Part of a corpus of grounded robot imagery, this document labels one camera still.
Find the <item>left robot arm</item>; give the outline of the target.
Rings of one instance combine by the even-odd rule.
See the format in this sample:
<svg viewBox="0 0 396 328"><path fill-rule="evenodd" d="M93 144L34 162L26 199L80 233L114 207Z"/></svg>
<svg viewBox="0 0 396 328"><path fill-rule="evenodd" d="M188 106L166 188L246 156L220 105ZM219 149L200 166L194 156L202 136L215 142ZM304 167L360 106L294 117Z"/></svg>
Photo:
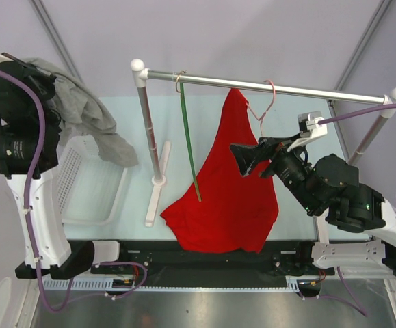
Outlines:
<svg viewBox="0 0 396 328"><path fill-rule="evenodd" d="M19 279L70 279L106 263L115 273L130 257L116 241L66 238L56 198L60 121L54 74L0 54L0 174L16 201L25 239Z"/></svg>

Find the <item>red t shirt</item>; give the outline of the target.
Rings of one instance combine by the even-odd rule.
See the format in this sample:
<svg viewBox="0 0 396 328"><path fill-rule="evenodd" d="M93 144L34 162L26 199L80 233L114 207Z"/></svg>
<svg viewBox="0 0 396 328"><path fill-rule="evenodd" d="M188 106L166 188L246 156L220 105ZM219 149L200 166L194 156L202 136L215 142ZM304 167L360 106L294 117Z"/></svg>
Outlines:
<svg viewBox="0 0 396 328"><path fill-rule="evenodd" d="M197 182L161 214L185 251L222 254L238 249L259 253L279 213L273 180L259 177L260 163L242 177L231 144L257 144L248 118L248 101L231 89L224 101L215 141Z"/></svg>

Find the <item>grey t shirt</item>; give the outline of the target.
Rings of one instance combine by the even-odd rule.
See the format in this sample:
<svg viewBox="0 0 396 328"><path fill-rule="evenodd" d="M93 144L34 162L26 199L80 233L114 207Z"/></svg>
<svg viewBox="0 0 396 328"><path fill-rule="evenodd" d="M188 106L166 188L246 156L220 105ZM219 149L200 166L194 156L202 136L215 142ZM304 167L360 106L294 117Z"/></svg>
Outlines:
<svg viewBox="0 0 396 328"><path fill-rule="evenodd" d="M25 62L56 77L53 101L66 134L75 128L91 135L104 161L125 168L138 164L134 147L116 132L117 124L112 114L80 79L41 58L27 58Z"/></svg>

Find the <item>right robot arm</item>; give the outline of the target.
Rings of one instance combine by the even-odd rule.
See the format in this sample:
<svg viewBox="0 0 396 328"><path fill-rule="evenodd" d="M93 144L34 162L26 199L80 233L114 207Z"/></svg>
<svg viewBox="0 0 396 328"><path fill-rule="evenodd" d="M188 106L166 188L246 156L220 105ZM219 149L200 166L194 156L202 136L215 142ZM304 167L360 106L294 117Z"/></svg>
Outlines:
<svg viewBox="0 0 396 328"><path fill-rule="evenodd" d="M369 233L381 240L381 264L396 277L396 206L359 181L357 167L335 154L312 165L299 135L288 139L262 137L255 146L231 144L239 172L250 175L260 163L262 178L277 176L311 217L351 233Z"/></svg>

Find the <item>pink wire hanger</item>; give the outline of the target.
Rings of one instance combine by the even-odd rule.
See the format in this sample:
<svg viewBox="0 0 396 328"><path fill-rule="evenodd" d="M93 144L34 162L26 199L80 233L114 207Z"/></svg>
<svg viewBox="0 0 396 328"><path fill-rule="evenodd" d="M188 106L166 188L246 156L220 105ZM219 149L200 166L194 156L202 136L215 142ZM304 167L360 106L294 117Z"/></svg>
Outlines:
<svg viewBox="0 0 396 328"><path fill-rule="evenodd" d="M264 80L264 82L269 84L270 86L272 86L272 99L271 99L269 105L267 106L266 110L264 110L264 112L262 112L262 114L259 115L249 104L247 104L247 109L253 115L255 120L259 123L260 134L262 137L264 136L264 132L263 132L264 119L265 119L266 115L269 113L270 109L272 108L272 106L274 105L275 100L276 100L276 90L275 90L274 82L270 79Z"/></svg>

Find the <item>green velvet hanger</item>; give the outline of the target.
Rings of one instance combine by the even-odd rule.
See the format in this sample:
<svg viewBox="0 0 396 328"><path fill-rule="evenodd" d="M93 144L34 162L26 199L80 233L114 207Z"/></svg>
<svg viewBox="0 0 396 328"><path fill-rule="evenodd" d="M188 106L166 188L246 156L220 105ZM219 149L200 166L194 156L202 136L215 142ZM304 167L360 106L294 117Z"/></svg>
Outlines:
<svg viewBox="0 0 396 328"><path fill-rule="evenodd" d="M185 100L185 90L184 90L183 83L180 82L180 78L185 73L186 72L184 70L182 70L178 73L176 80L175 80L175 90L177 93L179 93L179 96L180 96L183 129L184 129L184 133L185 133L185 141L186 141L186 145L187 145L187 153L188 153L188 157L189 157L189 164L190 164L190 169L191 169L191 173L192 173L193 185L195 188L197 200L199 202L201 202L202 196L201 196L201 192L200 192L200 189L198 186L196 169L195 169L195 165L194 165L194 157L193 157L193 152L192 152L192 141L191 141L191 137L190 137L188 114L187 114L187 104L186 104L186 100Z"/></svg>

